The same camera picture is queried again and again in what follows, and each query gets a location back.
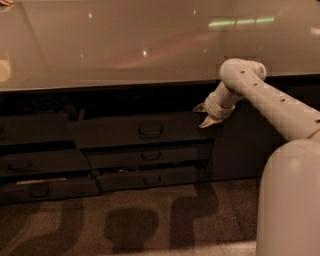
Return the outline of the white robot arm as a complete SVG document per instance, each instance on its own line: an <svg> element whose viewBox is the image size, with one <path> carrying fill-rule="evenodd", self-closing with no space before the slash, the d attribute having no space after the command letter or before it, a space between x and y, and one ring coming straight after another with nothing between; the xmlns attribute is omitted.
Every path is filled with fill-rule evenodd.
<svg viewBox="0 0 320 256"><path fill-rule="evenodd" d="M259 62L229 59L219 75L215 91L194 108L207 115L202 128L247 99L286 139L264 167L256 256L320 256L320 112L267 84Z"/></svg>

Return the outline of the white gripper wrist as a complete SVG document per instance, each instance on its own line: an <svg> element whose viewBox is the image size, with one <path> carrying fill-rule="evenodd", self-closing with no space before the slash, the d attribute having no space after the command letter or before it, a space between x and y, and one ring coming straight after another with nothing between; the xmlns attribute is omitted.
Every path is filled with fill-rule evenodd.
<svg viewBox="0 0 320 256"><path fill-rule="evenodd" d="M213 92L209 94L204 103L200 103L194 107L193 112L204 113L206 111L208 113L209 116L199 125L200 128L208 128L212 125L219 124L220 120L227 118L234 108L234 104L224 106L222 97Z"/></svg>

